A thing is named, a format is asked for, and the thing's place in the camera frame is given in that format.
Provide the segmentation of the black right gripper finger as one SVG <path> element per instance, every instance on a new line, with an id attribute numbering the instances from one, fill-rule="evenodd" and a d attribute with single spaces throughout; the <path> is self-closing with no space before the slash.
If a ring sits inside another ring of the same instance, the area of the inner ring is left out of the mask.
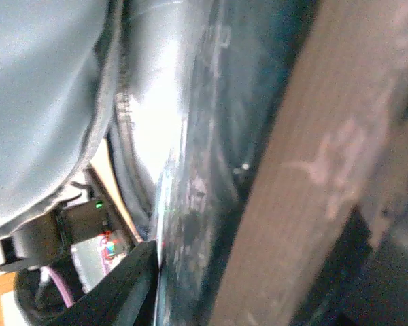
<path id="1" fill-rule="evenodd" d="M 49 267 L 60 276 L 58 288 L 71 294 L 72 305 L 31 325 L 150 325 L 158 280 L 156 243 L 137 245 L 101 282 L 82 295 L 73 262 Z"/>

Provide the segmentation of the dark blue Wuthering Heights book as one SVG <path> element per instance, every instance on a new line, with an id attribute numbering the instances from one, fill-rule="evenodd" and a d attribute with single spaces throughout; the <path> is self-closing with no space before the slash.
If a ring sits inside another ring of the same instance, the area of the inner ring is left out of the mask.
<path id="1" fill-rule="evenodd" d="M 321 325 L 408 187 L 408 1 L 185 1 L 156 325 Z"/>

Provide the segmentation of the navy blue student backpack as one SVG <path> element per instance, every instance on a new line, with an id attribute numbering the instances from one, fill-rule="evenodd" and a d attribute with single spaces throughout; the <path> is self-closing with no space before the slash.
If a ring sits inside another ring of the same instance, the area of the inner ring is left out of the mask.
<path id="1" fill-rule="evenodd" d="M 0 1 L 0 240 L 51 211 L 115 133 L 137 229 L 177 141 L 211 1 Z"/>

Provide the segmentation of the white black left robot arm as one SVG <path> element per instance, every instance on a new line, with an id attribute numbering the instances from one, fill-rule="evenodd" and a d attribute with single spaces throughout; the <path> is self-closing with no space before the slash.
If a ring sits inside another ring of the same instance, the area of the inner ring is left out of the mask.
<path id="1" fill-rule="evenodd" d="M 98 180 L 74 181 L 51 211 L 0 240 L 28 325 L 47 325 L 94 289 L 139 243 Z"/>

